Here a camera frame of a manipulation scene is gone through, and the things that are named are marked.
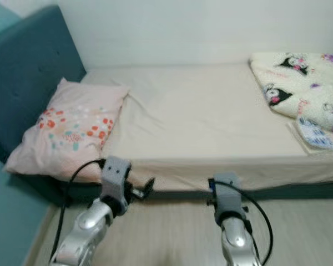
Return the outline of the white book blue lettering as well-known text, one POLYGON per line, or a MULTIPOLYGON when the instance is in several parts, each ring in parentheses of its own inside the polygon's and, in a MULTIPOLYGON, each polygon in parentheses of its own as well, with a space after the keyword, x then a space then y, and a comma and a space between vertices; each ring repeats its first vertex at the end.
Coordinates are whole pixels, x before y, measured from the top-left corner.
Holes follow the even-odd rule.
POLYGON ((292 122, 287 122, 286 126, 307 155, 333 152, 333 140, 310 119, 296 117, 292 122))

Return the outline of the cream cartoon print blanket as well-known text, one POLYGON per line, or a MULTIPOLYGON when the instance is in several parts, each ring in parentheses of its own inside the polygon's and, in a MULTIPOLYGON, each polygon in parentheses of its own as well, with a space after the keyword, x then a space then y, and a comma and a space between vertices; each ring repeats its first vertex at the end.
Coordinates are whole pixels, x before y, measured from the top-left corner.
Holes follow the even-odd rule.
POLYGON ((333 54, 258 52, 249 66, 271 110, 333 132, 333 54))

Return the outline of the cream sheeted mattress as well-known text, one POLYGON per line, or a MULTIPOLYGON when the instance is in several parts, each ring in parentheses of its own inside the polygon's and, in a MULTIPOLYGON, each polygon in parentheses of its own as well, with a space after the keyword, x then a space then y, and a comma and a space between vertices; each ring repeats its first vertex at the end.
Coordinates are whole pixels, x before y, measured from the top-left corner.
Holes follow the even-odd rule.
POLYGON ((249 190, 333 182, 333 152, 304 150, 246 64, 91 69, 82 82, 129 87, 103 155, 129 160, 134 184, 205 192, 220 172, 249 190))

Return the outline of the blue upholstered headboard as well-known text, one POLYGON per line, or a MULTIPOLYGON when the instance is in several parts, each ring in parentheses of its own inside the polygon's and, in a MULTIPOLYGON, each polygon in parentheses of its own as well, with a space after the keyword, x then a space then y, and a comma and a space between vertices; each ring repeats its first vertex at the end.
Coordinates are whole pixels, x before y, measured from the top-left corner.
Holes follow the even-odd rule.
POLYGON ((87 71, 58 5, 44 7, 0 33, 0 161, 34 126, 62 79, 87 71))

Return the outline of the dark blue bed frame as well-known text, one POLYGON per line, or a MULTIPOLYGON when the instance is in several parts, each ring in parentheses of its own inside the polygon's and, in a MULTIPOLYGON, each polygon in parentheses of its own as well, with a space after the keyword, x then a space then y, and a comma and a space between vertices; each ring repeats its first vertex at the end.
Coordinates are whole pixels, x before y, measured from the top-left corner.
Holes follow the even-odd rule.
MULTIPOLYGON (((19 175, 12 177, 26 182, 39 195, 48 202, 60 206, 64 200, 67 182, 58 181, 52 177, 42 175, 19 175)), ((96 184, 72 184, 68 188, 68 203, 88 203, 100 195, 101 186, 96 184)), ((316 184, 292 184, 259 190, 246 190, 256 200, 329 200, 333 198, 333 182, 316 184)), ((206 200, 211 195, 210 190, 205 191, 176 191, 162 192, 154 190, 147 197, 148 201, 197 201, 206 200)))

